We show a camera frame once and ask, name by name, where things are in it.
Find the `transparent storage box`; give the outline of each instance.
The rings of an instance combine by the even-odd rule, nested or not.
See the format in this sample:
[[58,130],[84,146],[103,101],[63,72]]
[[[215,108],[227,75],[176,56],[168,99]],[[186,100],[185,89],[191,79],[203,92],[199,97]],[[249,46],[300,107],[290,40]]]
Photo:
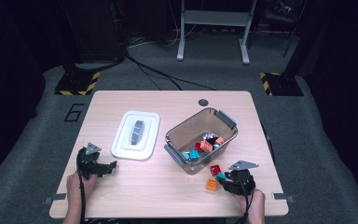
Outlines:
[[[204,140],[203,136],[206,133],[222,137],[223,144],[210,153],[201,152],[198,159],[187,158],[184,154],[194,149],[196,143]],[[221,155],[237,134],[237,124],[226,113],[205,108],[167,132],[165,149],[186,173],[194,175]]]

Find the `wooden table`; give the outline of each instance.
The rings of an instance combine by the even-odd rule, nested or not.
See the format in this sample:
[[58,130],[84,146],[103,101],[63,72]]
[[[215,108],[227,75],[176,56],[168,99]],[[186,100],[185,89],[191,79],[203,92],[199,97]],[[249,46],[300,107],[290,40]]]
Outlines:
[[[201,111],[200,99],[208,107],[223,110],[236,122],[238,136],[210,165],[222,172],[238,160],[258,163],[251,169],[256,187],[266,194],[266,216],[288,213],[286,201],[271,198],[282,192],[281,183],[263,134],[252,96],[247,91],[97,91],[84,119],[57,193],[66,193],[66,177],[76,170],[76,155],[88,142],[101,147],[98,163],[117,161],[111,175],[104,175],[87,201],[86,217],[240,217],[237,201],[218,186],[206,189],[212,177],[209,166],[187,175],[168,154],[165,134]],[[156,112],[160,116],[158,138],[147,161],[117,159],[111,154],[117,128],[129,110]],[[67,201],[54,201],[50,216],[65,217]]]

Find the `toy block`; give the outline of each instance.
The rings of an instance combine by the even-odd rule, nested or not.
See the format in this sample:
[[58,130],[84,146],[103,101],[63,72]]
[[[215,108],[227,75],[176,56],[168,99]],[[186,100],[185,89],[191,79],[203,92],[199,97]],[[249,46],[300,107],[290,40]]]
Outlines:
[[222,172],[222,171],[220,170],[220,166],[219,166],[219,165],[213,165],[213,166],[211,166],[210,170],[211,170],[211,174],[212,174],[213,176],[215,176],[215,175],[219,174],[220,172]]
[[209,142],[207,142],[206,140],[202,140],[200,143],[200,147],[202,148],[202,150],[206,151],[206,152],[212,152],[212,145],[209,144]]
[[216,190],[217,189],[217,181],[215,179],[208,179],[208,183],[206,184],[206,189]]
[[227,179],[227,177],[223,173],[219,173],[216,175],[216,180],[219,181],[219,178]]
[[202,152],[202,151],[203,151],[202,148],[201,148],[201,143],[196,143],[196,144],[194,145],[194,148],[195,148],[198,152]]
[[200,154],[196,149],[190,150],[190,159],[192,161],[196,161],[200,158]]
[[182,152],[182,155],[185,157],[186,160],[190,159],[190,156],[187,154],[187,152]]
[[223,139],[222,137],[218,137],[216,139],[216,141],[214,141],[217,145],[221,146],[224,142],[225,142],[225,139]]

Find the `black cable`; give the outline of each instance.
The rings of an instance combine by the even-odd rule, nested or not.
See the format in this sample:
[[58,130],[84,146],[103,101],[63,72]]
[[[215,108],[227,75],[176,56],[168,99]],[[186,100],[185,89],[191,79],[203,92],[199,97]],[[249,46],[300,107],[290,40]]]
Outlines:
[[77,169],[77,175],[79,176],[80,182],[80,194],[81,194],[81,216],[80,216],[80,223],[84,223],[84,216],[86,214],[86,195],[84,192],[84,184],[81,177],[80,171]]
[[245,200],[246,200],[246,210],[245,210],[245,212],[243,213],[243,217],[242,218],[239,218],[234,224],[238,224],[239,222],[241,222],[241,224],[244,224],[245,222],[246,222],[246,220],[248,219],[248,216],[249,216],[249,208],[251,207],[251,204],[252,204],[252,200],[253,200],[253,194],[254,194],[254,190],[252,190],[252,197],[251,197],[251,201],[249,202],[249,199],[248,199],[248,192],[247,192],[247,190],[246,190],[246,187],[243,185],[243,183],[241,182],[241,180],[239,179],[239,178],[236,178],[239,182],[240,182],[240,184],[241,184],[241,186],[242,186],[242,189],[243,189],[243,191],[244,191],[244,194],[246,195],[246,196],[244,196],[245,197]]
[[138,64],[138,66],[142,66],[142,67],[144,67],[144,68],[146,68],[146,69],[148,69],[148,70],[150,70],[150,71],[153,71],[153,72],[155,72],[155,73],[158,73],[158,74],[160,74],[160,75],[165,76],[165,77],[168,78],[180,91],[182,91],[182,88],[181,88],[175,81],[173,81],[170,76],[168,76],[168,75],[166,75],[166,74],[164,74],[164,73],[162,73],[162,72],[160,72],[160,71],[158,71],[158,70],[156,70],[156,69],[154,69],[154,68],[151,68],[151,67],[149,67],[149,66],[147,66],[147,65],[145,65],[145,64],[142,64],[142,63],[137,62],[135,59],[133,59],[133,58],[130,56],[130,54],[129,54],[128,52],[125,54],[125,56],[126,56],[130,61],[132,61],[133,63]]
[[137,62],[135,59],[133,59],[128,52],[126,52],[125,57],[128,58],[128,59],[129,59],[130,61],[132,61],[133,63],[136,63],[136,64],[142,66],[143,68],[146,68],[146,69],[148,69],[148,70],[150,70],[150,71],[152,71],[152,72],[155,72],[155,73],[157,73],[157,74],[160,74],[160,75],[166,77],[166,78],[169,79],[180,91],[182,91],[182,88],[174,81],[174,79],[175,79],[175,80],[178,80],[178,81],[185,82],[185,83],[189,83],[189,84],[192,84],[192,85],[200,86],[200,87],[202,87],[202,88],[205,88],[205,89],[208,89],[208,90],[211,90],[211,91],[216,91],[215,89],[213,89],[213,88],[211,88],[211,87],[207,87],[207,86],[201,85],[201,84],[196,83],[196,82],[183,80],[183,79],[178,78],[178,77],[172,77],[172,76],[170,76],[170,75],[167,75],[167,74],[165,74],[165,73],[160,72],[159,70],[156,70],[156,69],[154,69],[154,68],[152,68],[152,67],[149,67],[149,66],[147,66],[147,65],[145,65],[145,64],[143,64],[143,63],[139,63],[139,62]]
[[145,73],[145,75],[150,79],[151,82],[153,82],[153,84],[159,89],[161,90],[161,88],[156,84],[156,82],[153,81],[153,79],[150,77],[151,75],[146,73],[146,71],[139,65],[137,64],[139,69],[141,69],[141,71],[143,71]]

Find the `red block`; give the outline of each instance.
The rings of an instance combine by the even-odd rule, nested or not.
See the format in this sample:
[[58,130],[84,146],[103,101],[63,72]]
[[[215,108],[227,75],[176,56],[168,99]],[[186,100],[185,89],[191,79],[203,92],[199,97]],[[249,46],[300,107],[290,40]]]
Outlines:
[[194,146],[194,148],[198,151],[198,152],[202,152],[202,148],[201,148],[201,143],[196,143],[196,145]]
[[219,174],[220,172],[222,172],[222,171],[220,171],[220,166],[219,166],[219,165],[213,165],[213,166],[211,166],[211,174],[212,174],[213,176]]

